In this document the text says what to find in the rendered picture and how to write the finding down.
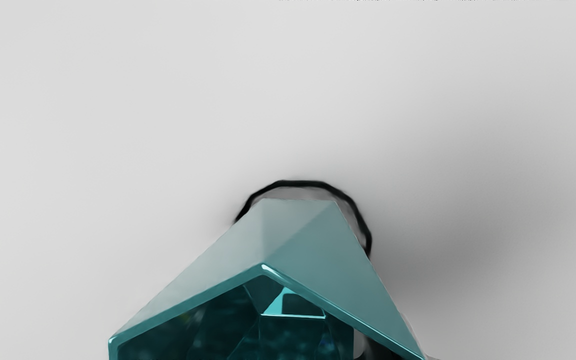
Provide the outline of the teal faceted mug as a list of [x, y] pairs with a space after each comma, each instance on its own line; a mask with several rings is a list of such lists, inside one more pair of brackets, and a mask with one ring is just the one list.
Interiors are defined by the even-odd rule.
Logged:
[[109, 360], [430, 360], [328, 200], [256, 203], [108, 349]]

